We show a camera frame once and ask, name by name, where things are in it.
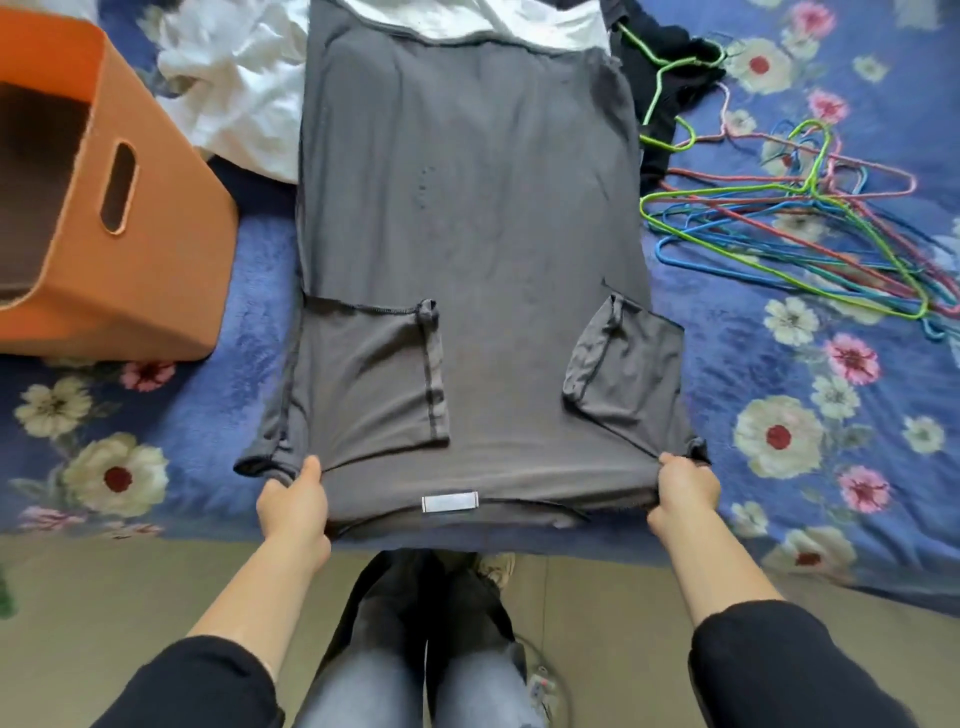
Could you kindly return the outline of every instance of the pink flower print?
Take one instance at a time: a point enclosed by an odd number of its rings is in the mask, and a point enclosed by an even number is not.
[[[172,361],[131,361],[124,365],[120,383],[137,392],[153,392],[170,381],[176,371]]]
[[[890,505],[890,483],[883,475],[862,465],[854,465],[837,478],[843,500],[854,511],[878,513]]]
[[[850,384],[871,384],[880,379],[876,352],[855,336],[838,333],[824,349],[830,368]]]
[[[110,521],[105,523],[105,527],[107,532],[104,535],[117,541],[131,539],[134,536],[159,536],[163,533],[163,527],[153,523],[130,523],[127,525],[122,521]]]
[[[83,523],[86,518],[83,516],[71,516],[68,513],[55,510],[53,508],[41,508],[38,505],[32,505],[25,508],[20,514],[20,528],[25,531],[62,531],[70,525]]]
[[[803,37],[823,40],[837,26],[837,17],[825,5],[820,3],[797,3],[790,9],[790,20],[794,31]]]
[[[814,88],[806,97],[813,115],[825,124],[839,124],[850,116],[850,105],[835,93]]]

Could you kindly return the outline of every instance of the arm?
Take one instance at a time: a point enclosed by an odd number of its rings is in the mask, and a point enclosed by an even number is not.
[[[330,555],[320,462],[256,502],[264,542],[200,621],[133,676],[95,728],[267,728],[283,723],[274,683],[306,590]]]
[[[711,728],[909,728],[909,714],[774,589],[716,514],[709,468],[660,457],[660,505],[648,517],[696,629],[689,668]]]
[[[276,681],[307,587],[330,556],[320,461],[303,461],[289,488],[270,480],[256,502],[263,544],[220,592],[188,637],[222,637],[246,648]]]
[[[660,506],[647,522],[667,553],[693,626],[734,604],[783,600],[717,515],[720,481],[685,457],[660,456]]]

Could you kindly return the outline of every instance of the box handle hole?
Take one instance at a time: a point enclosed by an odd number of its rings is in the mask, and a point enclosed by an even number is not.
[[[125,141],[117,144],[113,153],[113,166],[110,179],[100,205],[100,220],[108,232],[120,232],[127,222],[127,210],[130,207],[130,193],[133,178],[136,176],[136,155],[133,147]]]

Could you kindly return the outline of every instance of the forearm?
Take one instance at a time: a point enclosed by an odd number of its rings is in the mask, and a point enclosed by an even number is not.
[[[684,514],[662,534],[694,626],[733,604],[783,597],[720,517]]]
[[[190,630],[250,651],[276,681],[317,560],[281,539],[267,539]]]

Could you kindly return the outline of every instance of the black sleeve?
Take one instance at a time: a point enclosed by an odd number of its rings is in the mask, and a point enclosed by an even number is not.
[[[279,728],[266,668],[237,643],[189,637],[141,667],[93,728]]]
[[[908,728],[901,704],[785,601],[735,604],[693,633],[690,678],[711,728]]]

